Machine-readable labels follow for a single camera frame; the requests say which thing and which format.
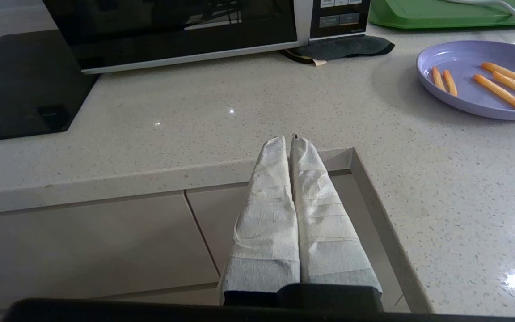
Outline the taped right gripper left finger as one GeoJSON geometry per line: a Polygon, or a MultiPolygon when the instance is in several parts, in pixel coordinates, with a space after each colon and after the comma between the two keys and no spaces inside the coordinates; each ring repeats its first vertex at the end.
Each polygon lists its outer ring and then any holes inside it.
{"type": "Polygon", "coordinates": [[[268,301],[300,282],[298,220],[284,136],[267,140],[249,180],[245,207],[220,280],[223,306],[268,301]]]}

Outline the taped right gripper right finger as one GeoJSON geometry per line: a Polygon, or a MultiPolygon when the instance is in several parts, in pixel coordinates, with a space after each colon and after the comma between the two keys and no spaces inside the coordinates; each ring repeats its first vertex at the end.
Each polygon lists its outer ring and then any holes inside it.
{"type": "Polygon", "coordinates": [[[311,141],[293,137],[289,163],[302,283],[372,287],[381,296],[376,273],[311,141]]]}

